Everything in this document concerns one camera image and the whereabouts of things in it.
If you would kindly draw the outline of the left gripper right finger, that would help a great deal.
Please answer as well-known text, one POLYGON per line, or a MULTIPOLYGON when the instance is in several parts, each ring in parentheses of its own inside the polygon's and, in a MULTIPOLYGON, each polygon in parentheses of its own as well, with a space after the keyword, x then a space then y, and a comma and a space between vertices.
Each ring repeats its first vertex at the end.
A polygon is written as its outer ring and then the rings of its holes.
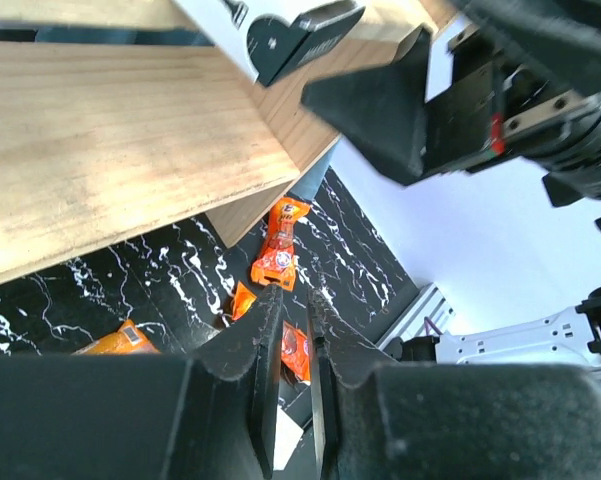
POLYGON ((398 362, 309 293, 321 479, 601 479, 601 386, 567 365, 398 362))

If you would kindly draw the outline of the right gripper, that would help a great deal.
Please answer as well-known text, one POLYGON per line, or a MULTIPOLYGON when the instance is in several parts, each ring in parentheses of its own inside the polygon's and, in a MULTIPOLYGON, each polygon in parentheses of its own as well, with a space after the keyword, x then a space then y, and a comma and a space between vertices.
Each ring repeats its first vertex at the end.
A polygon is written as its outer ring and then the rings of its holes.
POLYGON ((427 105, 427 145, 425 25, 388 64, 307 83, 301 104, 403 186, 521 157, 544 170, 554 206, 601 201, 601 1, 456 8, 471 25, 449 44, 452 83, 427 105))

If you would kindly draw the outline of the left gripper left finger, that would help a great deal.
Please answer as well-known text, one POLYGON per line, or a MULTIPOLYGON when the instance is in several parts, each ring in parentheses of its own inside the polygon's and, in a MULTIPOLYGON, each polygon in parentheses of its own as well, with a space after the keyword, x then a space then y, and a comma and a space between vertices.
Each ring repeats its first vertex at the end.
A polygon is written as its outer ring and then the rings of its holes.
POLYGON ((0 479, 268 479, 282 297, 188 354, 0 357, 0 479))

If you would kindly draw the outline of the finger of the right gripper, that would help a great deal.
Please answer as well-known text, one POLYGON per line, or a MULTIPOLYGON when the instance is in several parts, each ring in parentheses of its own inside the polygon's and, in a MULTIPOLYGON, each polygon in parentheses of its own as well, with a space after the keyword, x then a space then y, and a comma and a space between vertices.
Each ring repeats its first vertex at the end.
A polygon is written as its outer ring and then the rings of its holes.
POLYGON ((247 53, 257 82, 269 87, 305 64, 329 53, 365 11, 357 1, 334 1, 285 20, 267 14, 247 30, 247 53))

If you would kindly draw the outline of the white Harry's razor box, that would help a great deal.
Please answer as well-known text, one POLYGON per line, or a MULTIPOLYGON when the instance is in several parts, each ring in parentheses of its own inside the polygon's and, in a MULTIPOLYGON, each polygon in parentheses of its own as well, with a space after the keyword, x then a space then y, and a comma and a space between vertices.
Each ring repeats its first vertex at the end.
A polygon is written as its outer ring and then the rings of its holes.
POLYGON ((247 30, 251 23, 267 14, 294 20, 302 13, 331 2, 334 1, 193 0, 179 1, 177 5, 250 80, 257 82, 257 71, 247 53, 247 30))

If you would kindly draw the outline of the white H razor box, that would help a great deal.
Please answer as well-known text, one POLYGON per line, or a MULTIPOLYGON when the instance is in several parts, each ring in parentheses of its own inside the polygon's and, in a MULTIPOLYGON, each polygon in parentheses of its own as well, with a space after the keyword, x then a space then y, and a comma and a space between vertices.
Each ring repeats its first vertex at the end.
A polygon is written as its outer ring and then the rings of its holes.
POLYGON ((274 444, 275 471, 283 471, 295 451, 304 430, 281 408, 277 408, 274 444))

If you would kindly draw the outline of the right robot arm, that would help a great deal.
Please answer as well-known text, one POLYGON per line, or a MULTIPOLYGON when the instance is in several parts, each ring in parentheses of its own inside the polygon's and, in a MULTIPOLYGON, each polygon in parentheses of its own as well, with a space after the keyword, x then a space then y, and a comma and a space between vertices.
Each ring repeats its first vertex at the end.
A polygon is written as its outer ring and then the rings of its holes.
MULTIPOLYGON (((403 186, 477 173, 521 156, 541 166, 554 207, 601 201, 601 1, 450 1, 472 22, 452 38, 451 86, 425 101, 432 31, 395 60, 309 81, 301 104, 403 186)), ((361 20, 359 1, 256 1, 246 43, 269 87, 329 52, 361 20)), ((601 231, 601 218, 596 220, 601 231)), ((402 361, 564 362, 601 372, 601 287, 579 306, 474 335, 383 338, 402 361)))

